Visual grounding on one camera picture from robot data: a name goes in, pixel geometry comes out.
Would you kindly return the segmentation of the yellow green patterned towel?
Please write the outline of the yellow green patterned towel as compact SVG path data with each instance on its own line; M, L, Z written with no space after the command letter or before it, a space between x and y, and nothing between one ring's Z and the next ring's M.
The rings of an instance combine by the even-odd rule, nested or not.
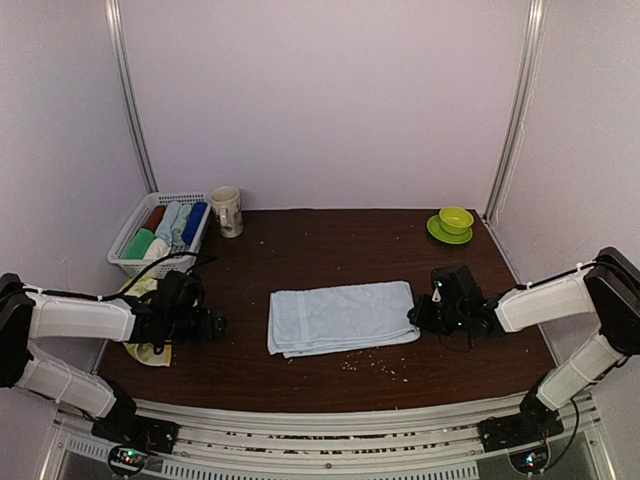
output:
M146 275L141 280L138 280L126 294L141 297L143 294L155 290L157 286L158 281ZM150 343L122 342L122 346L133 359L142 365L149 367L169 367L171 365L171 345L166 346L160 354L154 352L154 346Z

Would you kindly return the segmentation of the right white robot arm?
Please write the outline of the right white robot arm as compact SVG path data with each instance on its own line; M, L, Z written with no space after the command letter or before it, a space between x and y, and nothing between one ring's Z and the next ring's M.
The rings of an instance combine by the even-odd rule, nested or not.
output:
M614 247L493 297L483 294L466 266L435 269L431 286L408 319L438 335L461 331L470 338L497 338L552 323L592 323L593 333L523 398L512 423L522 441L535 440L575 395L639 353L639 268Z

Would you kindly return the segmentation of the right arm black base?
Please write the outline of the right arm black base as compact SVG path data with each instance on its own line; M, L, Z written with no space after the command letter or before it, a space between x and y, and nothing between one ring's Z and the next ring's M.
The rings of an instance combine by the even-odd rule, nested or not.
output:
M541 443L564 432L558 417L539 420L522 413L492 417L481 421L477 427L485 453Z

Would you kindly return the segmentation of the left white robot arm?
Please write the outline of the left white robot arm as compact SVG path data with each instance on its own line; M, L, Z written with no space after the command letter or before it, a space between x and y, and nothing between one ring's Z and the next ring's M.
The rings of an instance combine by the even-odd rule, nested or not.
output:
M1 277L1 385L40 394L57 403L104 418L123 444L137 442L144 424L135 403L102 378L42 351L43 338L89 338L149 344L159 354L186 341L224 336L223 314L204 306L204 287L195 274L171 271L140 297L45 290L24 284L14 273Z

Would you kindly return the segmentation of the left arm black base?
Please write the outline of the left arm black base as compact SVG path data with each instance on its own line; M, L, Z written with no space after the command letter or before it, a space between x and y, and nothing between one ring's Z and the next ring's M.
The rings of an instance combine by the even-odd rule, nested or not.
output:
M92 422L93 436L144 453L171 454L179 432L179 426L174 422L139 415L119 423L110 422L106 418L87 416L87 419Z

